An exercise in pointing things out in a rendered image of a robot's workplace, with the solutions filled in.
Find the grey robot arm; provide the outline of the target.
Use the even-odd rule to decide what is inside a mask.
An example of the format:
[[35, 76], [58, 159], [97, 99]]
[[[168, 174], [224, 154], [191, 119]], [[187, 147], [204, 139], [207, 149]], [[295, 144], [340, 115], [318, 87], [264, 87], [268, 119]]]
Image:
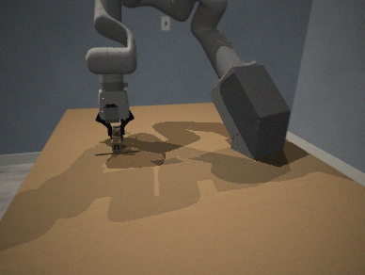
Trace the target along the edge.
[[96, 30], [127, 47], [92, 48], [87, 52], [87, 67], [92, 73], [100, 75], [101, 90], [123, 90], [128, 87], [128, 83], [123, 82], [123, 75], [136, 69], [135, 38], [121, 23], [121, 5], [126, 8], [154, 7], [179, 22], [185, 22], [196, 1], [199, 4], [191, 22], [191, 32], [203, 47], [219, 81], [231, 67], [257, 65], [256, 61], [241, 61], [227, 35], [217, 30], [227, 8], [227, 0], [95, 0]]

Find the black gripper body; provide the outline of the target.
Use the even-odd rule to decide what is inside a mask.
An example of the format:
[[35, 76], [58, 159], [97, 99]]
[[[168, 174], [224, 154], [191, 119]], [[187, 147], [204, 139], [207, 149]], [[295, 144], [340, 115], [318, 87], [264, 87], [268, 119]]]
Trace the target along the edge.
[[118, 91], [99, 90], [99, 113], [100, 118], [105, 120], [104, 107], [106, 105], [116, 105], [119, 107], [119, 119], [130, 117], [129, 101], [126, 89]]

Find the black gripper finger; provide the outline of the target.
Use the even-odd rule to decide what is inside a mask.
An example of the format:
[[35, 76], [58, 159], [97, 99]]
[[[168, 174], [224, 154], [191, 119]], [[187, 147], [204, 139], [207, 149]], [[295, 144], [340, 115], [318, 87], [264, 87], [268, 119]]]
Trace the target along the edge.
[[125, 125], [129, 122], [129, 121], [132, 121], [134, 119], [134, 115], [132, 114], [132, 112], [130, 111], [130, 117], [128, 119], [123, 119], [123, 120], [120, 120], [121, 122], [121, 125], [120, 125], [120, 134], [121, 134], [121, 138], [123, 138], [123, 135], [125, 135], [125, 132], [124, 132], [124, 127]]
[[105, 123], [105, 120], [102, 120], [100, 118], [100, 113], [98, 113], [96, 121], [99, 122], [99, 123], [102, 123], [107, 128], [108, 136], [110, 136], [110, 139], [111, 139], [112, 138], [112, 126], [111, 126], [111, 124], [110, 123]]

